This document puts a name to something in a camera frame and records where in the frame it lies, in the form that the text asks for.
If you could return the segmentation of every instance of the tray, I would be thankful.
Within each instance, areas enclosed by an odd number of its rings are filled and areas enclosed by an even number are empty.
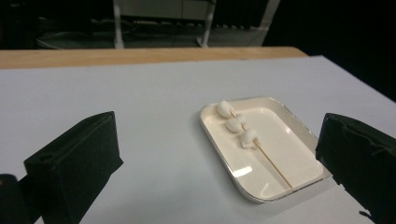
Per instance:
[[[262,150],[291,187],[256,147],[242,148],[241,133],[230,132],[216,108],[204,107],[201,121],[205,132],[239,191],[256,203],[281,199],[330,176],[315,159],[318,139],[280,102],[273,98],[229,101],[236,114],[247,118]]]

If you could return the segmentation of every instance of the table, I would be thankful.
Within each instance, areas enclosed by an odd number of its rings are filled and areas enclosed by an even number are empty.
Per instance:
[[[207,104],[267,95],[316,136],[326,112],[395,136],[396,105],[324,58],[294,48],[32,50],[0,51],[0,68],[2,173],[21,178],[22,161],[67,128],[116,112],[125,163],[81,223],[371,223],[331,178],[249,202],[200,127]]]

